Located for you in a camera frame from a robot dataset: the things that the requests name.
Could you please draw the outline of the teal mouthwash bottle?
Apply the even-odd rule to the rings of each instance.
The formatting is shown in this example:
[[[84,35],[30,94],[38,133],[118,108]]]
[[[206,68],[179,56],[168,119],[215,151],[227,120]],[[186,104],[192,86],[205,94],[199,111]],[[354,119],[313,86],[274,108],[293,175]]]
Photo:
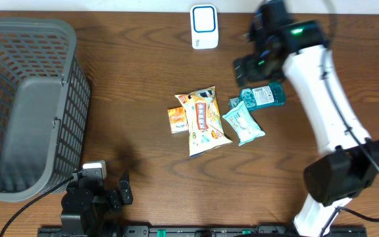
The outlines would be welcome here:
[[[265,107],[281,106],[286,102],[286,95],[280,83],[273,82],[267,86],[242,89],[240,95],[229,100],[231,109],[244,102],[249,111]]]

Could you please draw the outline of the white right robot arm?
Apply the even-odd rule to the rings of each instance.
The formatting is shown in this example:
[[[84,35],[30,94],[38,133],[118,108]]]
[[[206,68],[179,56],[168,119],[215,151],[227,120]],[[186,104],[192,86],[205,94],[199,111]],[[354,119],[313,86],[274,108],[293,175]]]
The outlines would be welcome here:
[[[295,21],[283,1],[263,1],[247,39],[252,54],[236,59],[239,86],[263,80],[289,81],[311,123],[320,159],[305,168],[308,195],[288,234],[327,236],[347,204],[379,176],[379,140],[373,140],[351,108],[332,60],[337,27],[334,6],[330,29],[315,20]]]

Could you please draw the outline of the yellow snack bag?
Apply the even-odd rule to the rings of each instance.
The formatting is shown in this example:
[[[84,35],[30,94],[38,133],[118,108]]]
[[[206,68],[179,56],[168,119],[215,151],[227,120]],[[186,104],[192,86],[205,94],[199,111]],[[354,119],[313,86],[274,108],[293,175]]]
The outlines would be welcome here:
[[[190,157],[232,143],[223,131],[215,86],[177,94],[175,98],[186,112]]]

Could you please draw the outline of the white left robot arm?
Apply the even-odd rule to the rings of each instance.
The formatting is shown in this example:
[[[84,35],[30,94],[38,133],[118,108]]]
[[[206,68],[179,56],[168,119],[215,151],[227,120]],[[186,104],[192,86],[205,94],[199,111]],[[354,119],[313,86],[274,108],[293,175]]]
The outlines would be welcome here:
[[[133,200],[128,172],[120,177],[117,188],[107,190],[101,168],[78,171],[61,201],[61,236],[122,236],[123,228],[106,216],[122,211]]]

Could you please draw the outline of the light blue wipes pack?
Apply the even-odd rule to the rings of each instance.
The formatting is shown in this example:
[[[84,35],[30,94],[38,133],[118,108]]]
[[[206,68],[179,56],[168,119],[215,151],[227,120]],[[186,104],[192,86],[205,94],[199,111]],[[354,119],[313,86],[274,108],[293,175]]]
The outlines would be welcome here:
[[[222,118],[235,130],[240,139],[239,146],[265,135],[265,132],[251,116],[244,101],[241,101],[236,107],[223,115]]]

